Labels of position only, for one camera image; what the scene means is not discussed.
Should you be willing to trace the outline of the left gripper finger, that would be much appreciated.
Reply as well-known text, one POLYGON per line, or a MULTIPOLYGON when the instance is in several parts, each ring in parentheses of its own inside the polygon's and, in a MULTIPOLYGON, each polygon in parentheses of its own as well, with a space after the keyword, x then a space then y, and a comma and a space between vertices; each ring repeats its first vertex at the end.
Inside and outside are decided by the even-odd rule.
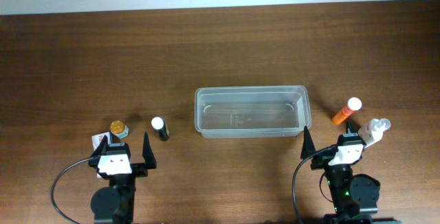
POLYGON ((107 135, 94 135, 92 137, 93 152, 91 157, 97 157, 102 154, 104 148, 108 144, 107 135))
POLYGON ((143 148, 142 148, 142 156, 144 158, 144 163, 146 164, 147 169, 156 169, 157 168, 157 161, 153 154, 150 142, 149 142, 149 135, 147 132, 144 133, 144 141, 143 141, 143 148))

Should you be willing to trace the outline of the white pump bottle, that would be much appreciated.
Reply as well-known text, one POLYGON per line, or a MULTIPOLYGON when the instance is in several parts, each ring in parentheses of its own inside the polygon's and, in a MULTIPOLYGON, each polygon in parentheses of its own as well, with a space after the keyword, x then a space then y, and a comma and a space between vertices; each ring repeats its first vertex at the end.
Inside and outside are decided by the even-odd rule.
POLYGON ((386 118, 382 118, 380 120, 372 119, 370 122, 362 126, 357 133, 365 141, 365 147, 369 147, 380 141, 384 132, 390 127, 391 122, 386 118))

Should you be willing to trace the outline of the orange tube white cap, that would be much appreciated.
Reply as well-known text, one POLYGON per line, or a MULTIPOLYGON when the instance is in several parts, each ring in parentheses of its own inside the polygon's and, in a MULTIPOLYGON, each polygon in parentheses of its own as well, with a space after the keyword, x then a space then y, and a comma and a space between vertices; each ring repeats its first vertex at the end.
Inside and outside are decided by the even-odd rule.
POLYGON ((350 98, 346 105, 334 115, 332 122, 335 125, 343 123, 354 112, 359 111, 362 108, 362 101, 357 97, 350 98))

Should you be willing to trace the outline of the gold lid small jar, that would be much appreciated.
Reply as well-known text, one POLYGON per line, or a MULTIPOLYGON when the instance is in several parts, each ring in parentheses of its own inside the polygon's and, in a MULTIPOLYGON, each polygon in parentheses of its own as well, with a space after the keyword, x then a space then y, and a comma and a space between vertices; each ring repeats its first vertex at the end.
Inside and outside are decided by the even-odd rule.
POLYGON ((129 134, 128 126, 124 122, 119 120, 113 121, 110 124, 110 131, 119 139, 122 139, 129 134))

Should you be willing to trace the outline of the black bottle white cap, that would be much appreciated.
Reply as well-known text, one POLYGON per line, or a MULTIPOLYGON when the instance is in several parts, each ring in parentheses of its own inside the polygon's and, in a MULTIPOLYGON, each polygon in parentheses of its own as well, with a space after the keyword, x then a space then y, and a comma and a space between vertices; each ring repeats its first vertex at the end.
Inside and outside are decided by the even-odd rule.
POLYGON ((167 127, 165 121, 161 117, 154 117, 151 120, 151 126, 153 127, 156 135, 158 136, 158 138, 161 141, 165 142, 165 141, 169 140, 170 133, 169 133, 168 127, 167 127))

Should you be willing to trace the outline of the white blue medicine box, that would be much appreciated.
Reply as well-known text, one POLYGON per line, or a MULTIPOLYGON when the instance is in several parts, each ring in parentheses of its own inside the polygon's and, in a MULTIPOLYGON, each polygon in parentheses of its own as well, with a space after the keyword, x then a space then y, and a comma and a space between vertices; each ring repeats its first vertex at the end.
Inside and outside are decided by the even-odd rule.
POLYGON ((105 133, 93 135, 91 137, 93 144, 93 152, 88 162, 91 168, 97 172, 97 178, 107 179, 108 173, 104 170, 105 162, 109 161, 110 145, 113 142, 112 134, 108 131, 105 133))

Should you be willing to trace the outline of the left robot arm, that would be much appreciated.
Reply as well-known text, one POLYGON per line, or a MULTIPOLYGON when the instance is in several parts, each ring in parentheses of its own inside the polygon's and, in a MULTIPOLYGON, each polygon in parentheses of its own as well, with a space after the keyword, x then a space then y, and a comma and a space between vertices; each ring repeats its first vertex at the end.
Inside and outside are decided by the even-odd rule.
POLYGON ((105 135, 89 158, 89 166, 109 182, 91 198, 94 223, 132 223, 135 205, 135 182, 157 168, 149 136, 144 134, 142 163, 131 163, 127 143, 109 143, 105 135))

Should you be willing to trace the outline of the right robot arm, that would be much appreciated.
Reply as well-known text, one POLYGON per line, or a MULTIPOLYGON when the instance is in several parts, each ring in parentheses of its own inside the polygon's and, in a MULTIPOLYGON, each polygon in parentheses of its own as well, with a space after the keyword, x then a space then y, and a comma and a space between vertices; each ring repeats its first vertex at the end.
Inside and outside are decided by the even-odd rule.
POLYGON ((377 202, 380 198, 381 184, 366 174, 353 174, 352 166, 362 159, 366 142, 355 132, 351 124, 346 125, 346 132, 338 137, 335 144, 316 150, 311 134, 304 128, 301 162, 297 165, 292 177, 292 201, 299 223, 300 216, 296 201, 296 178, 300 168, 311 163, 312 170, 323 170, 321 179, 327 180, 334 213, 324 215, 322 222, 328 224, 380 224, 398 223, 394 218, 374 219, 378 213, 377 202))

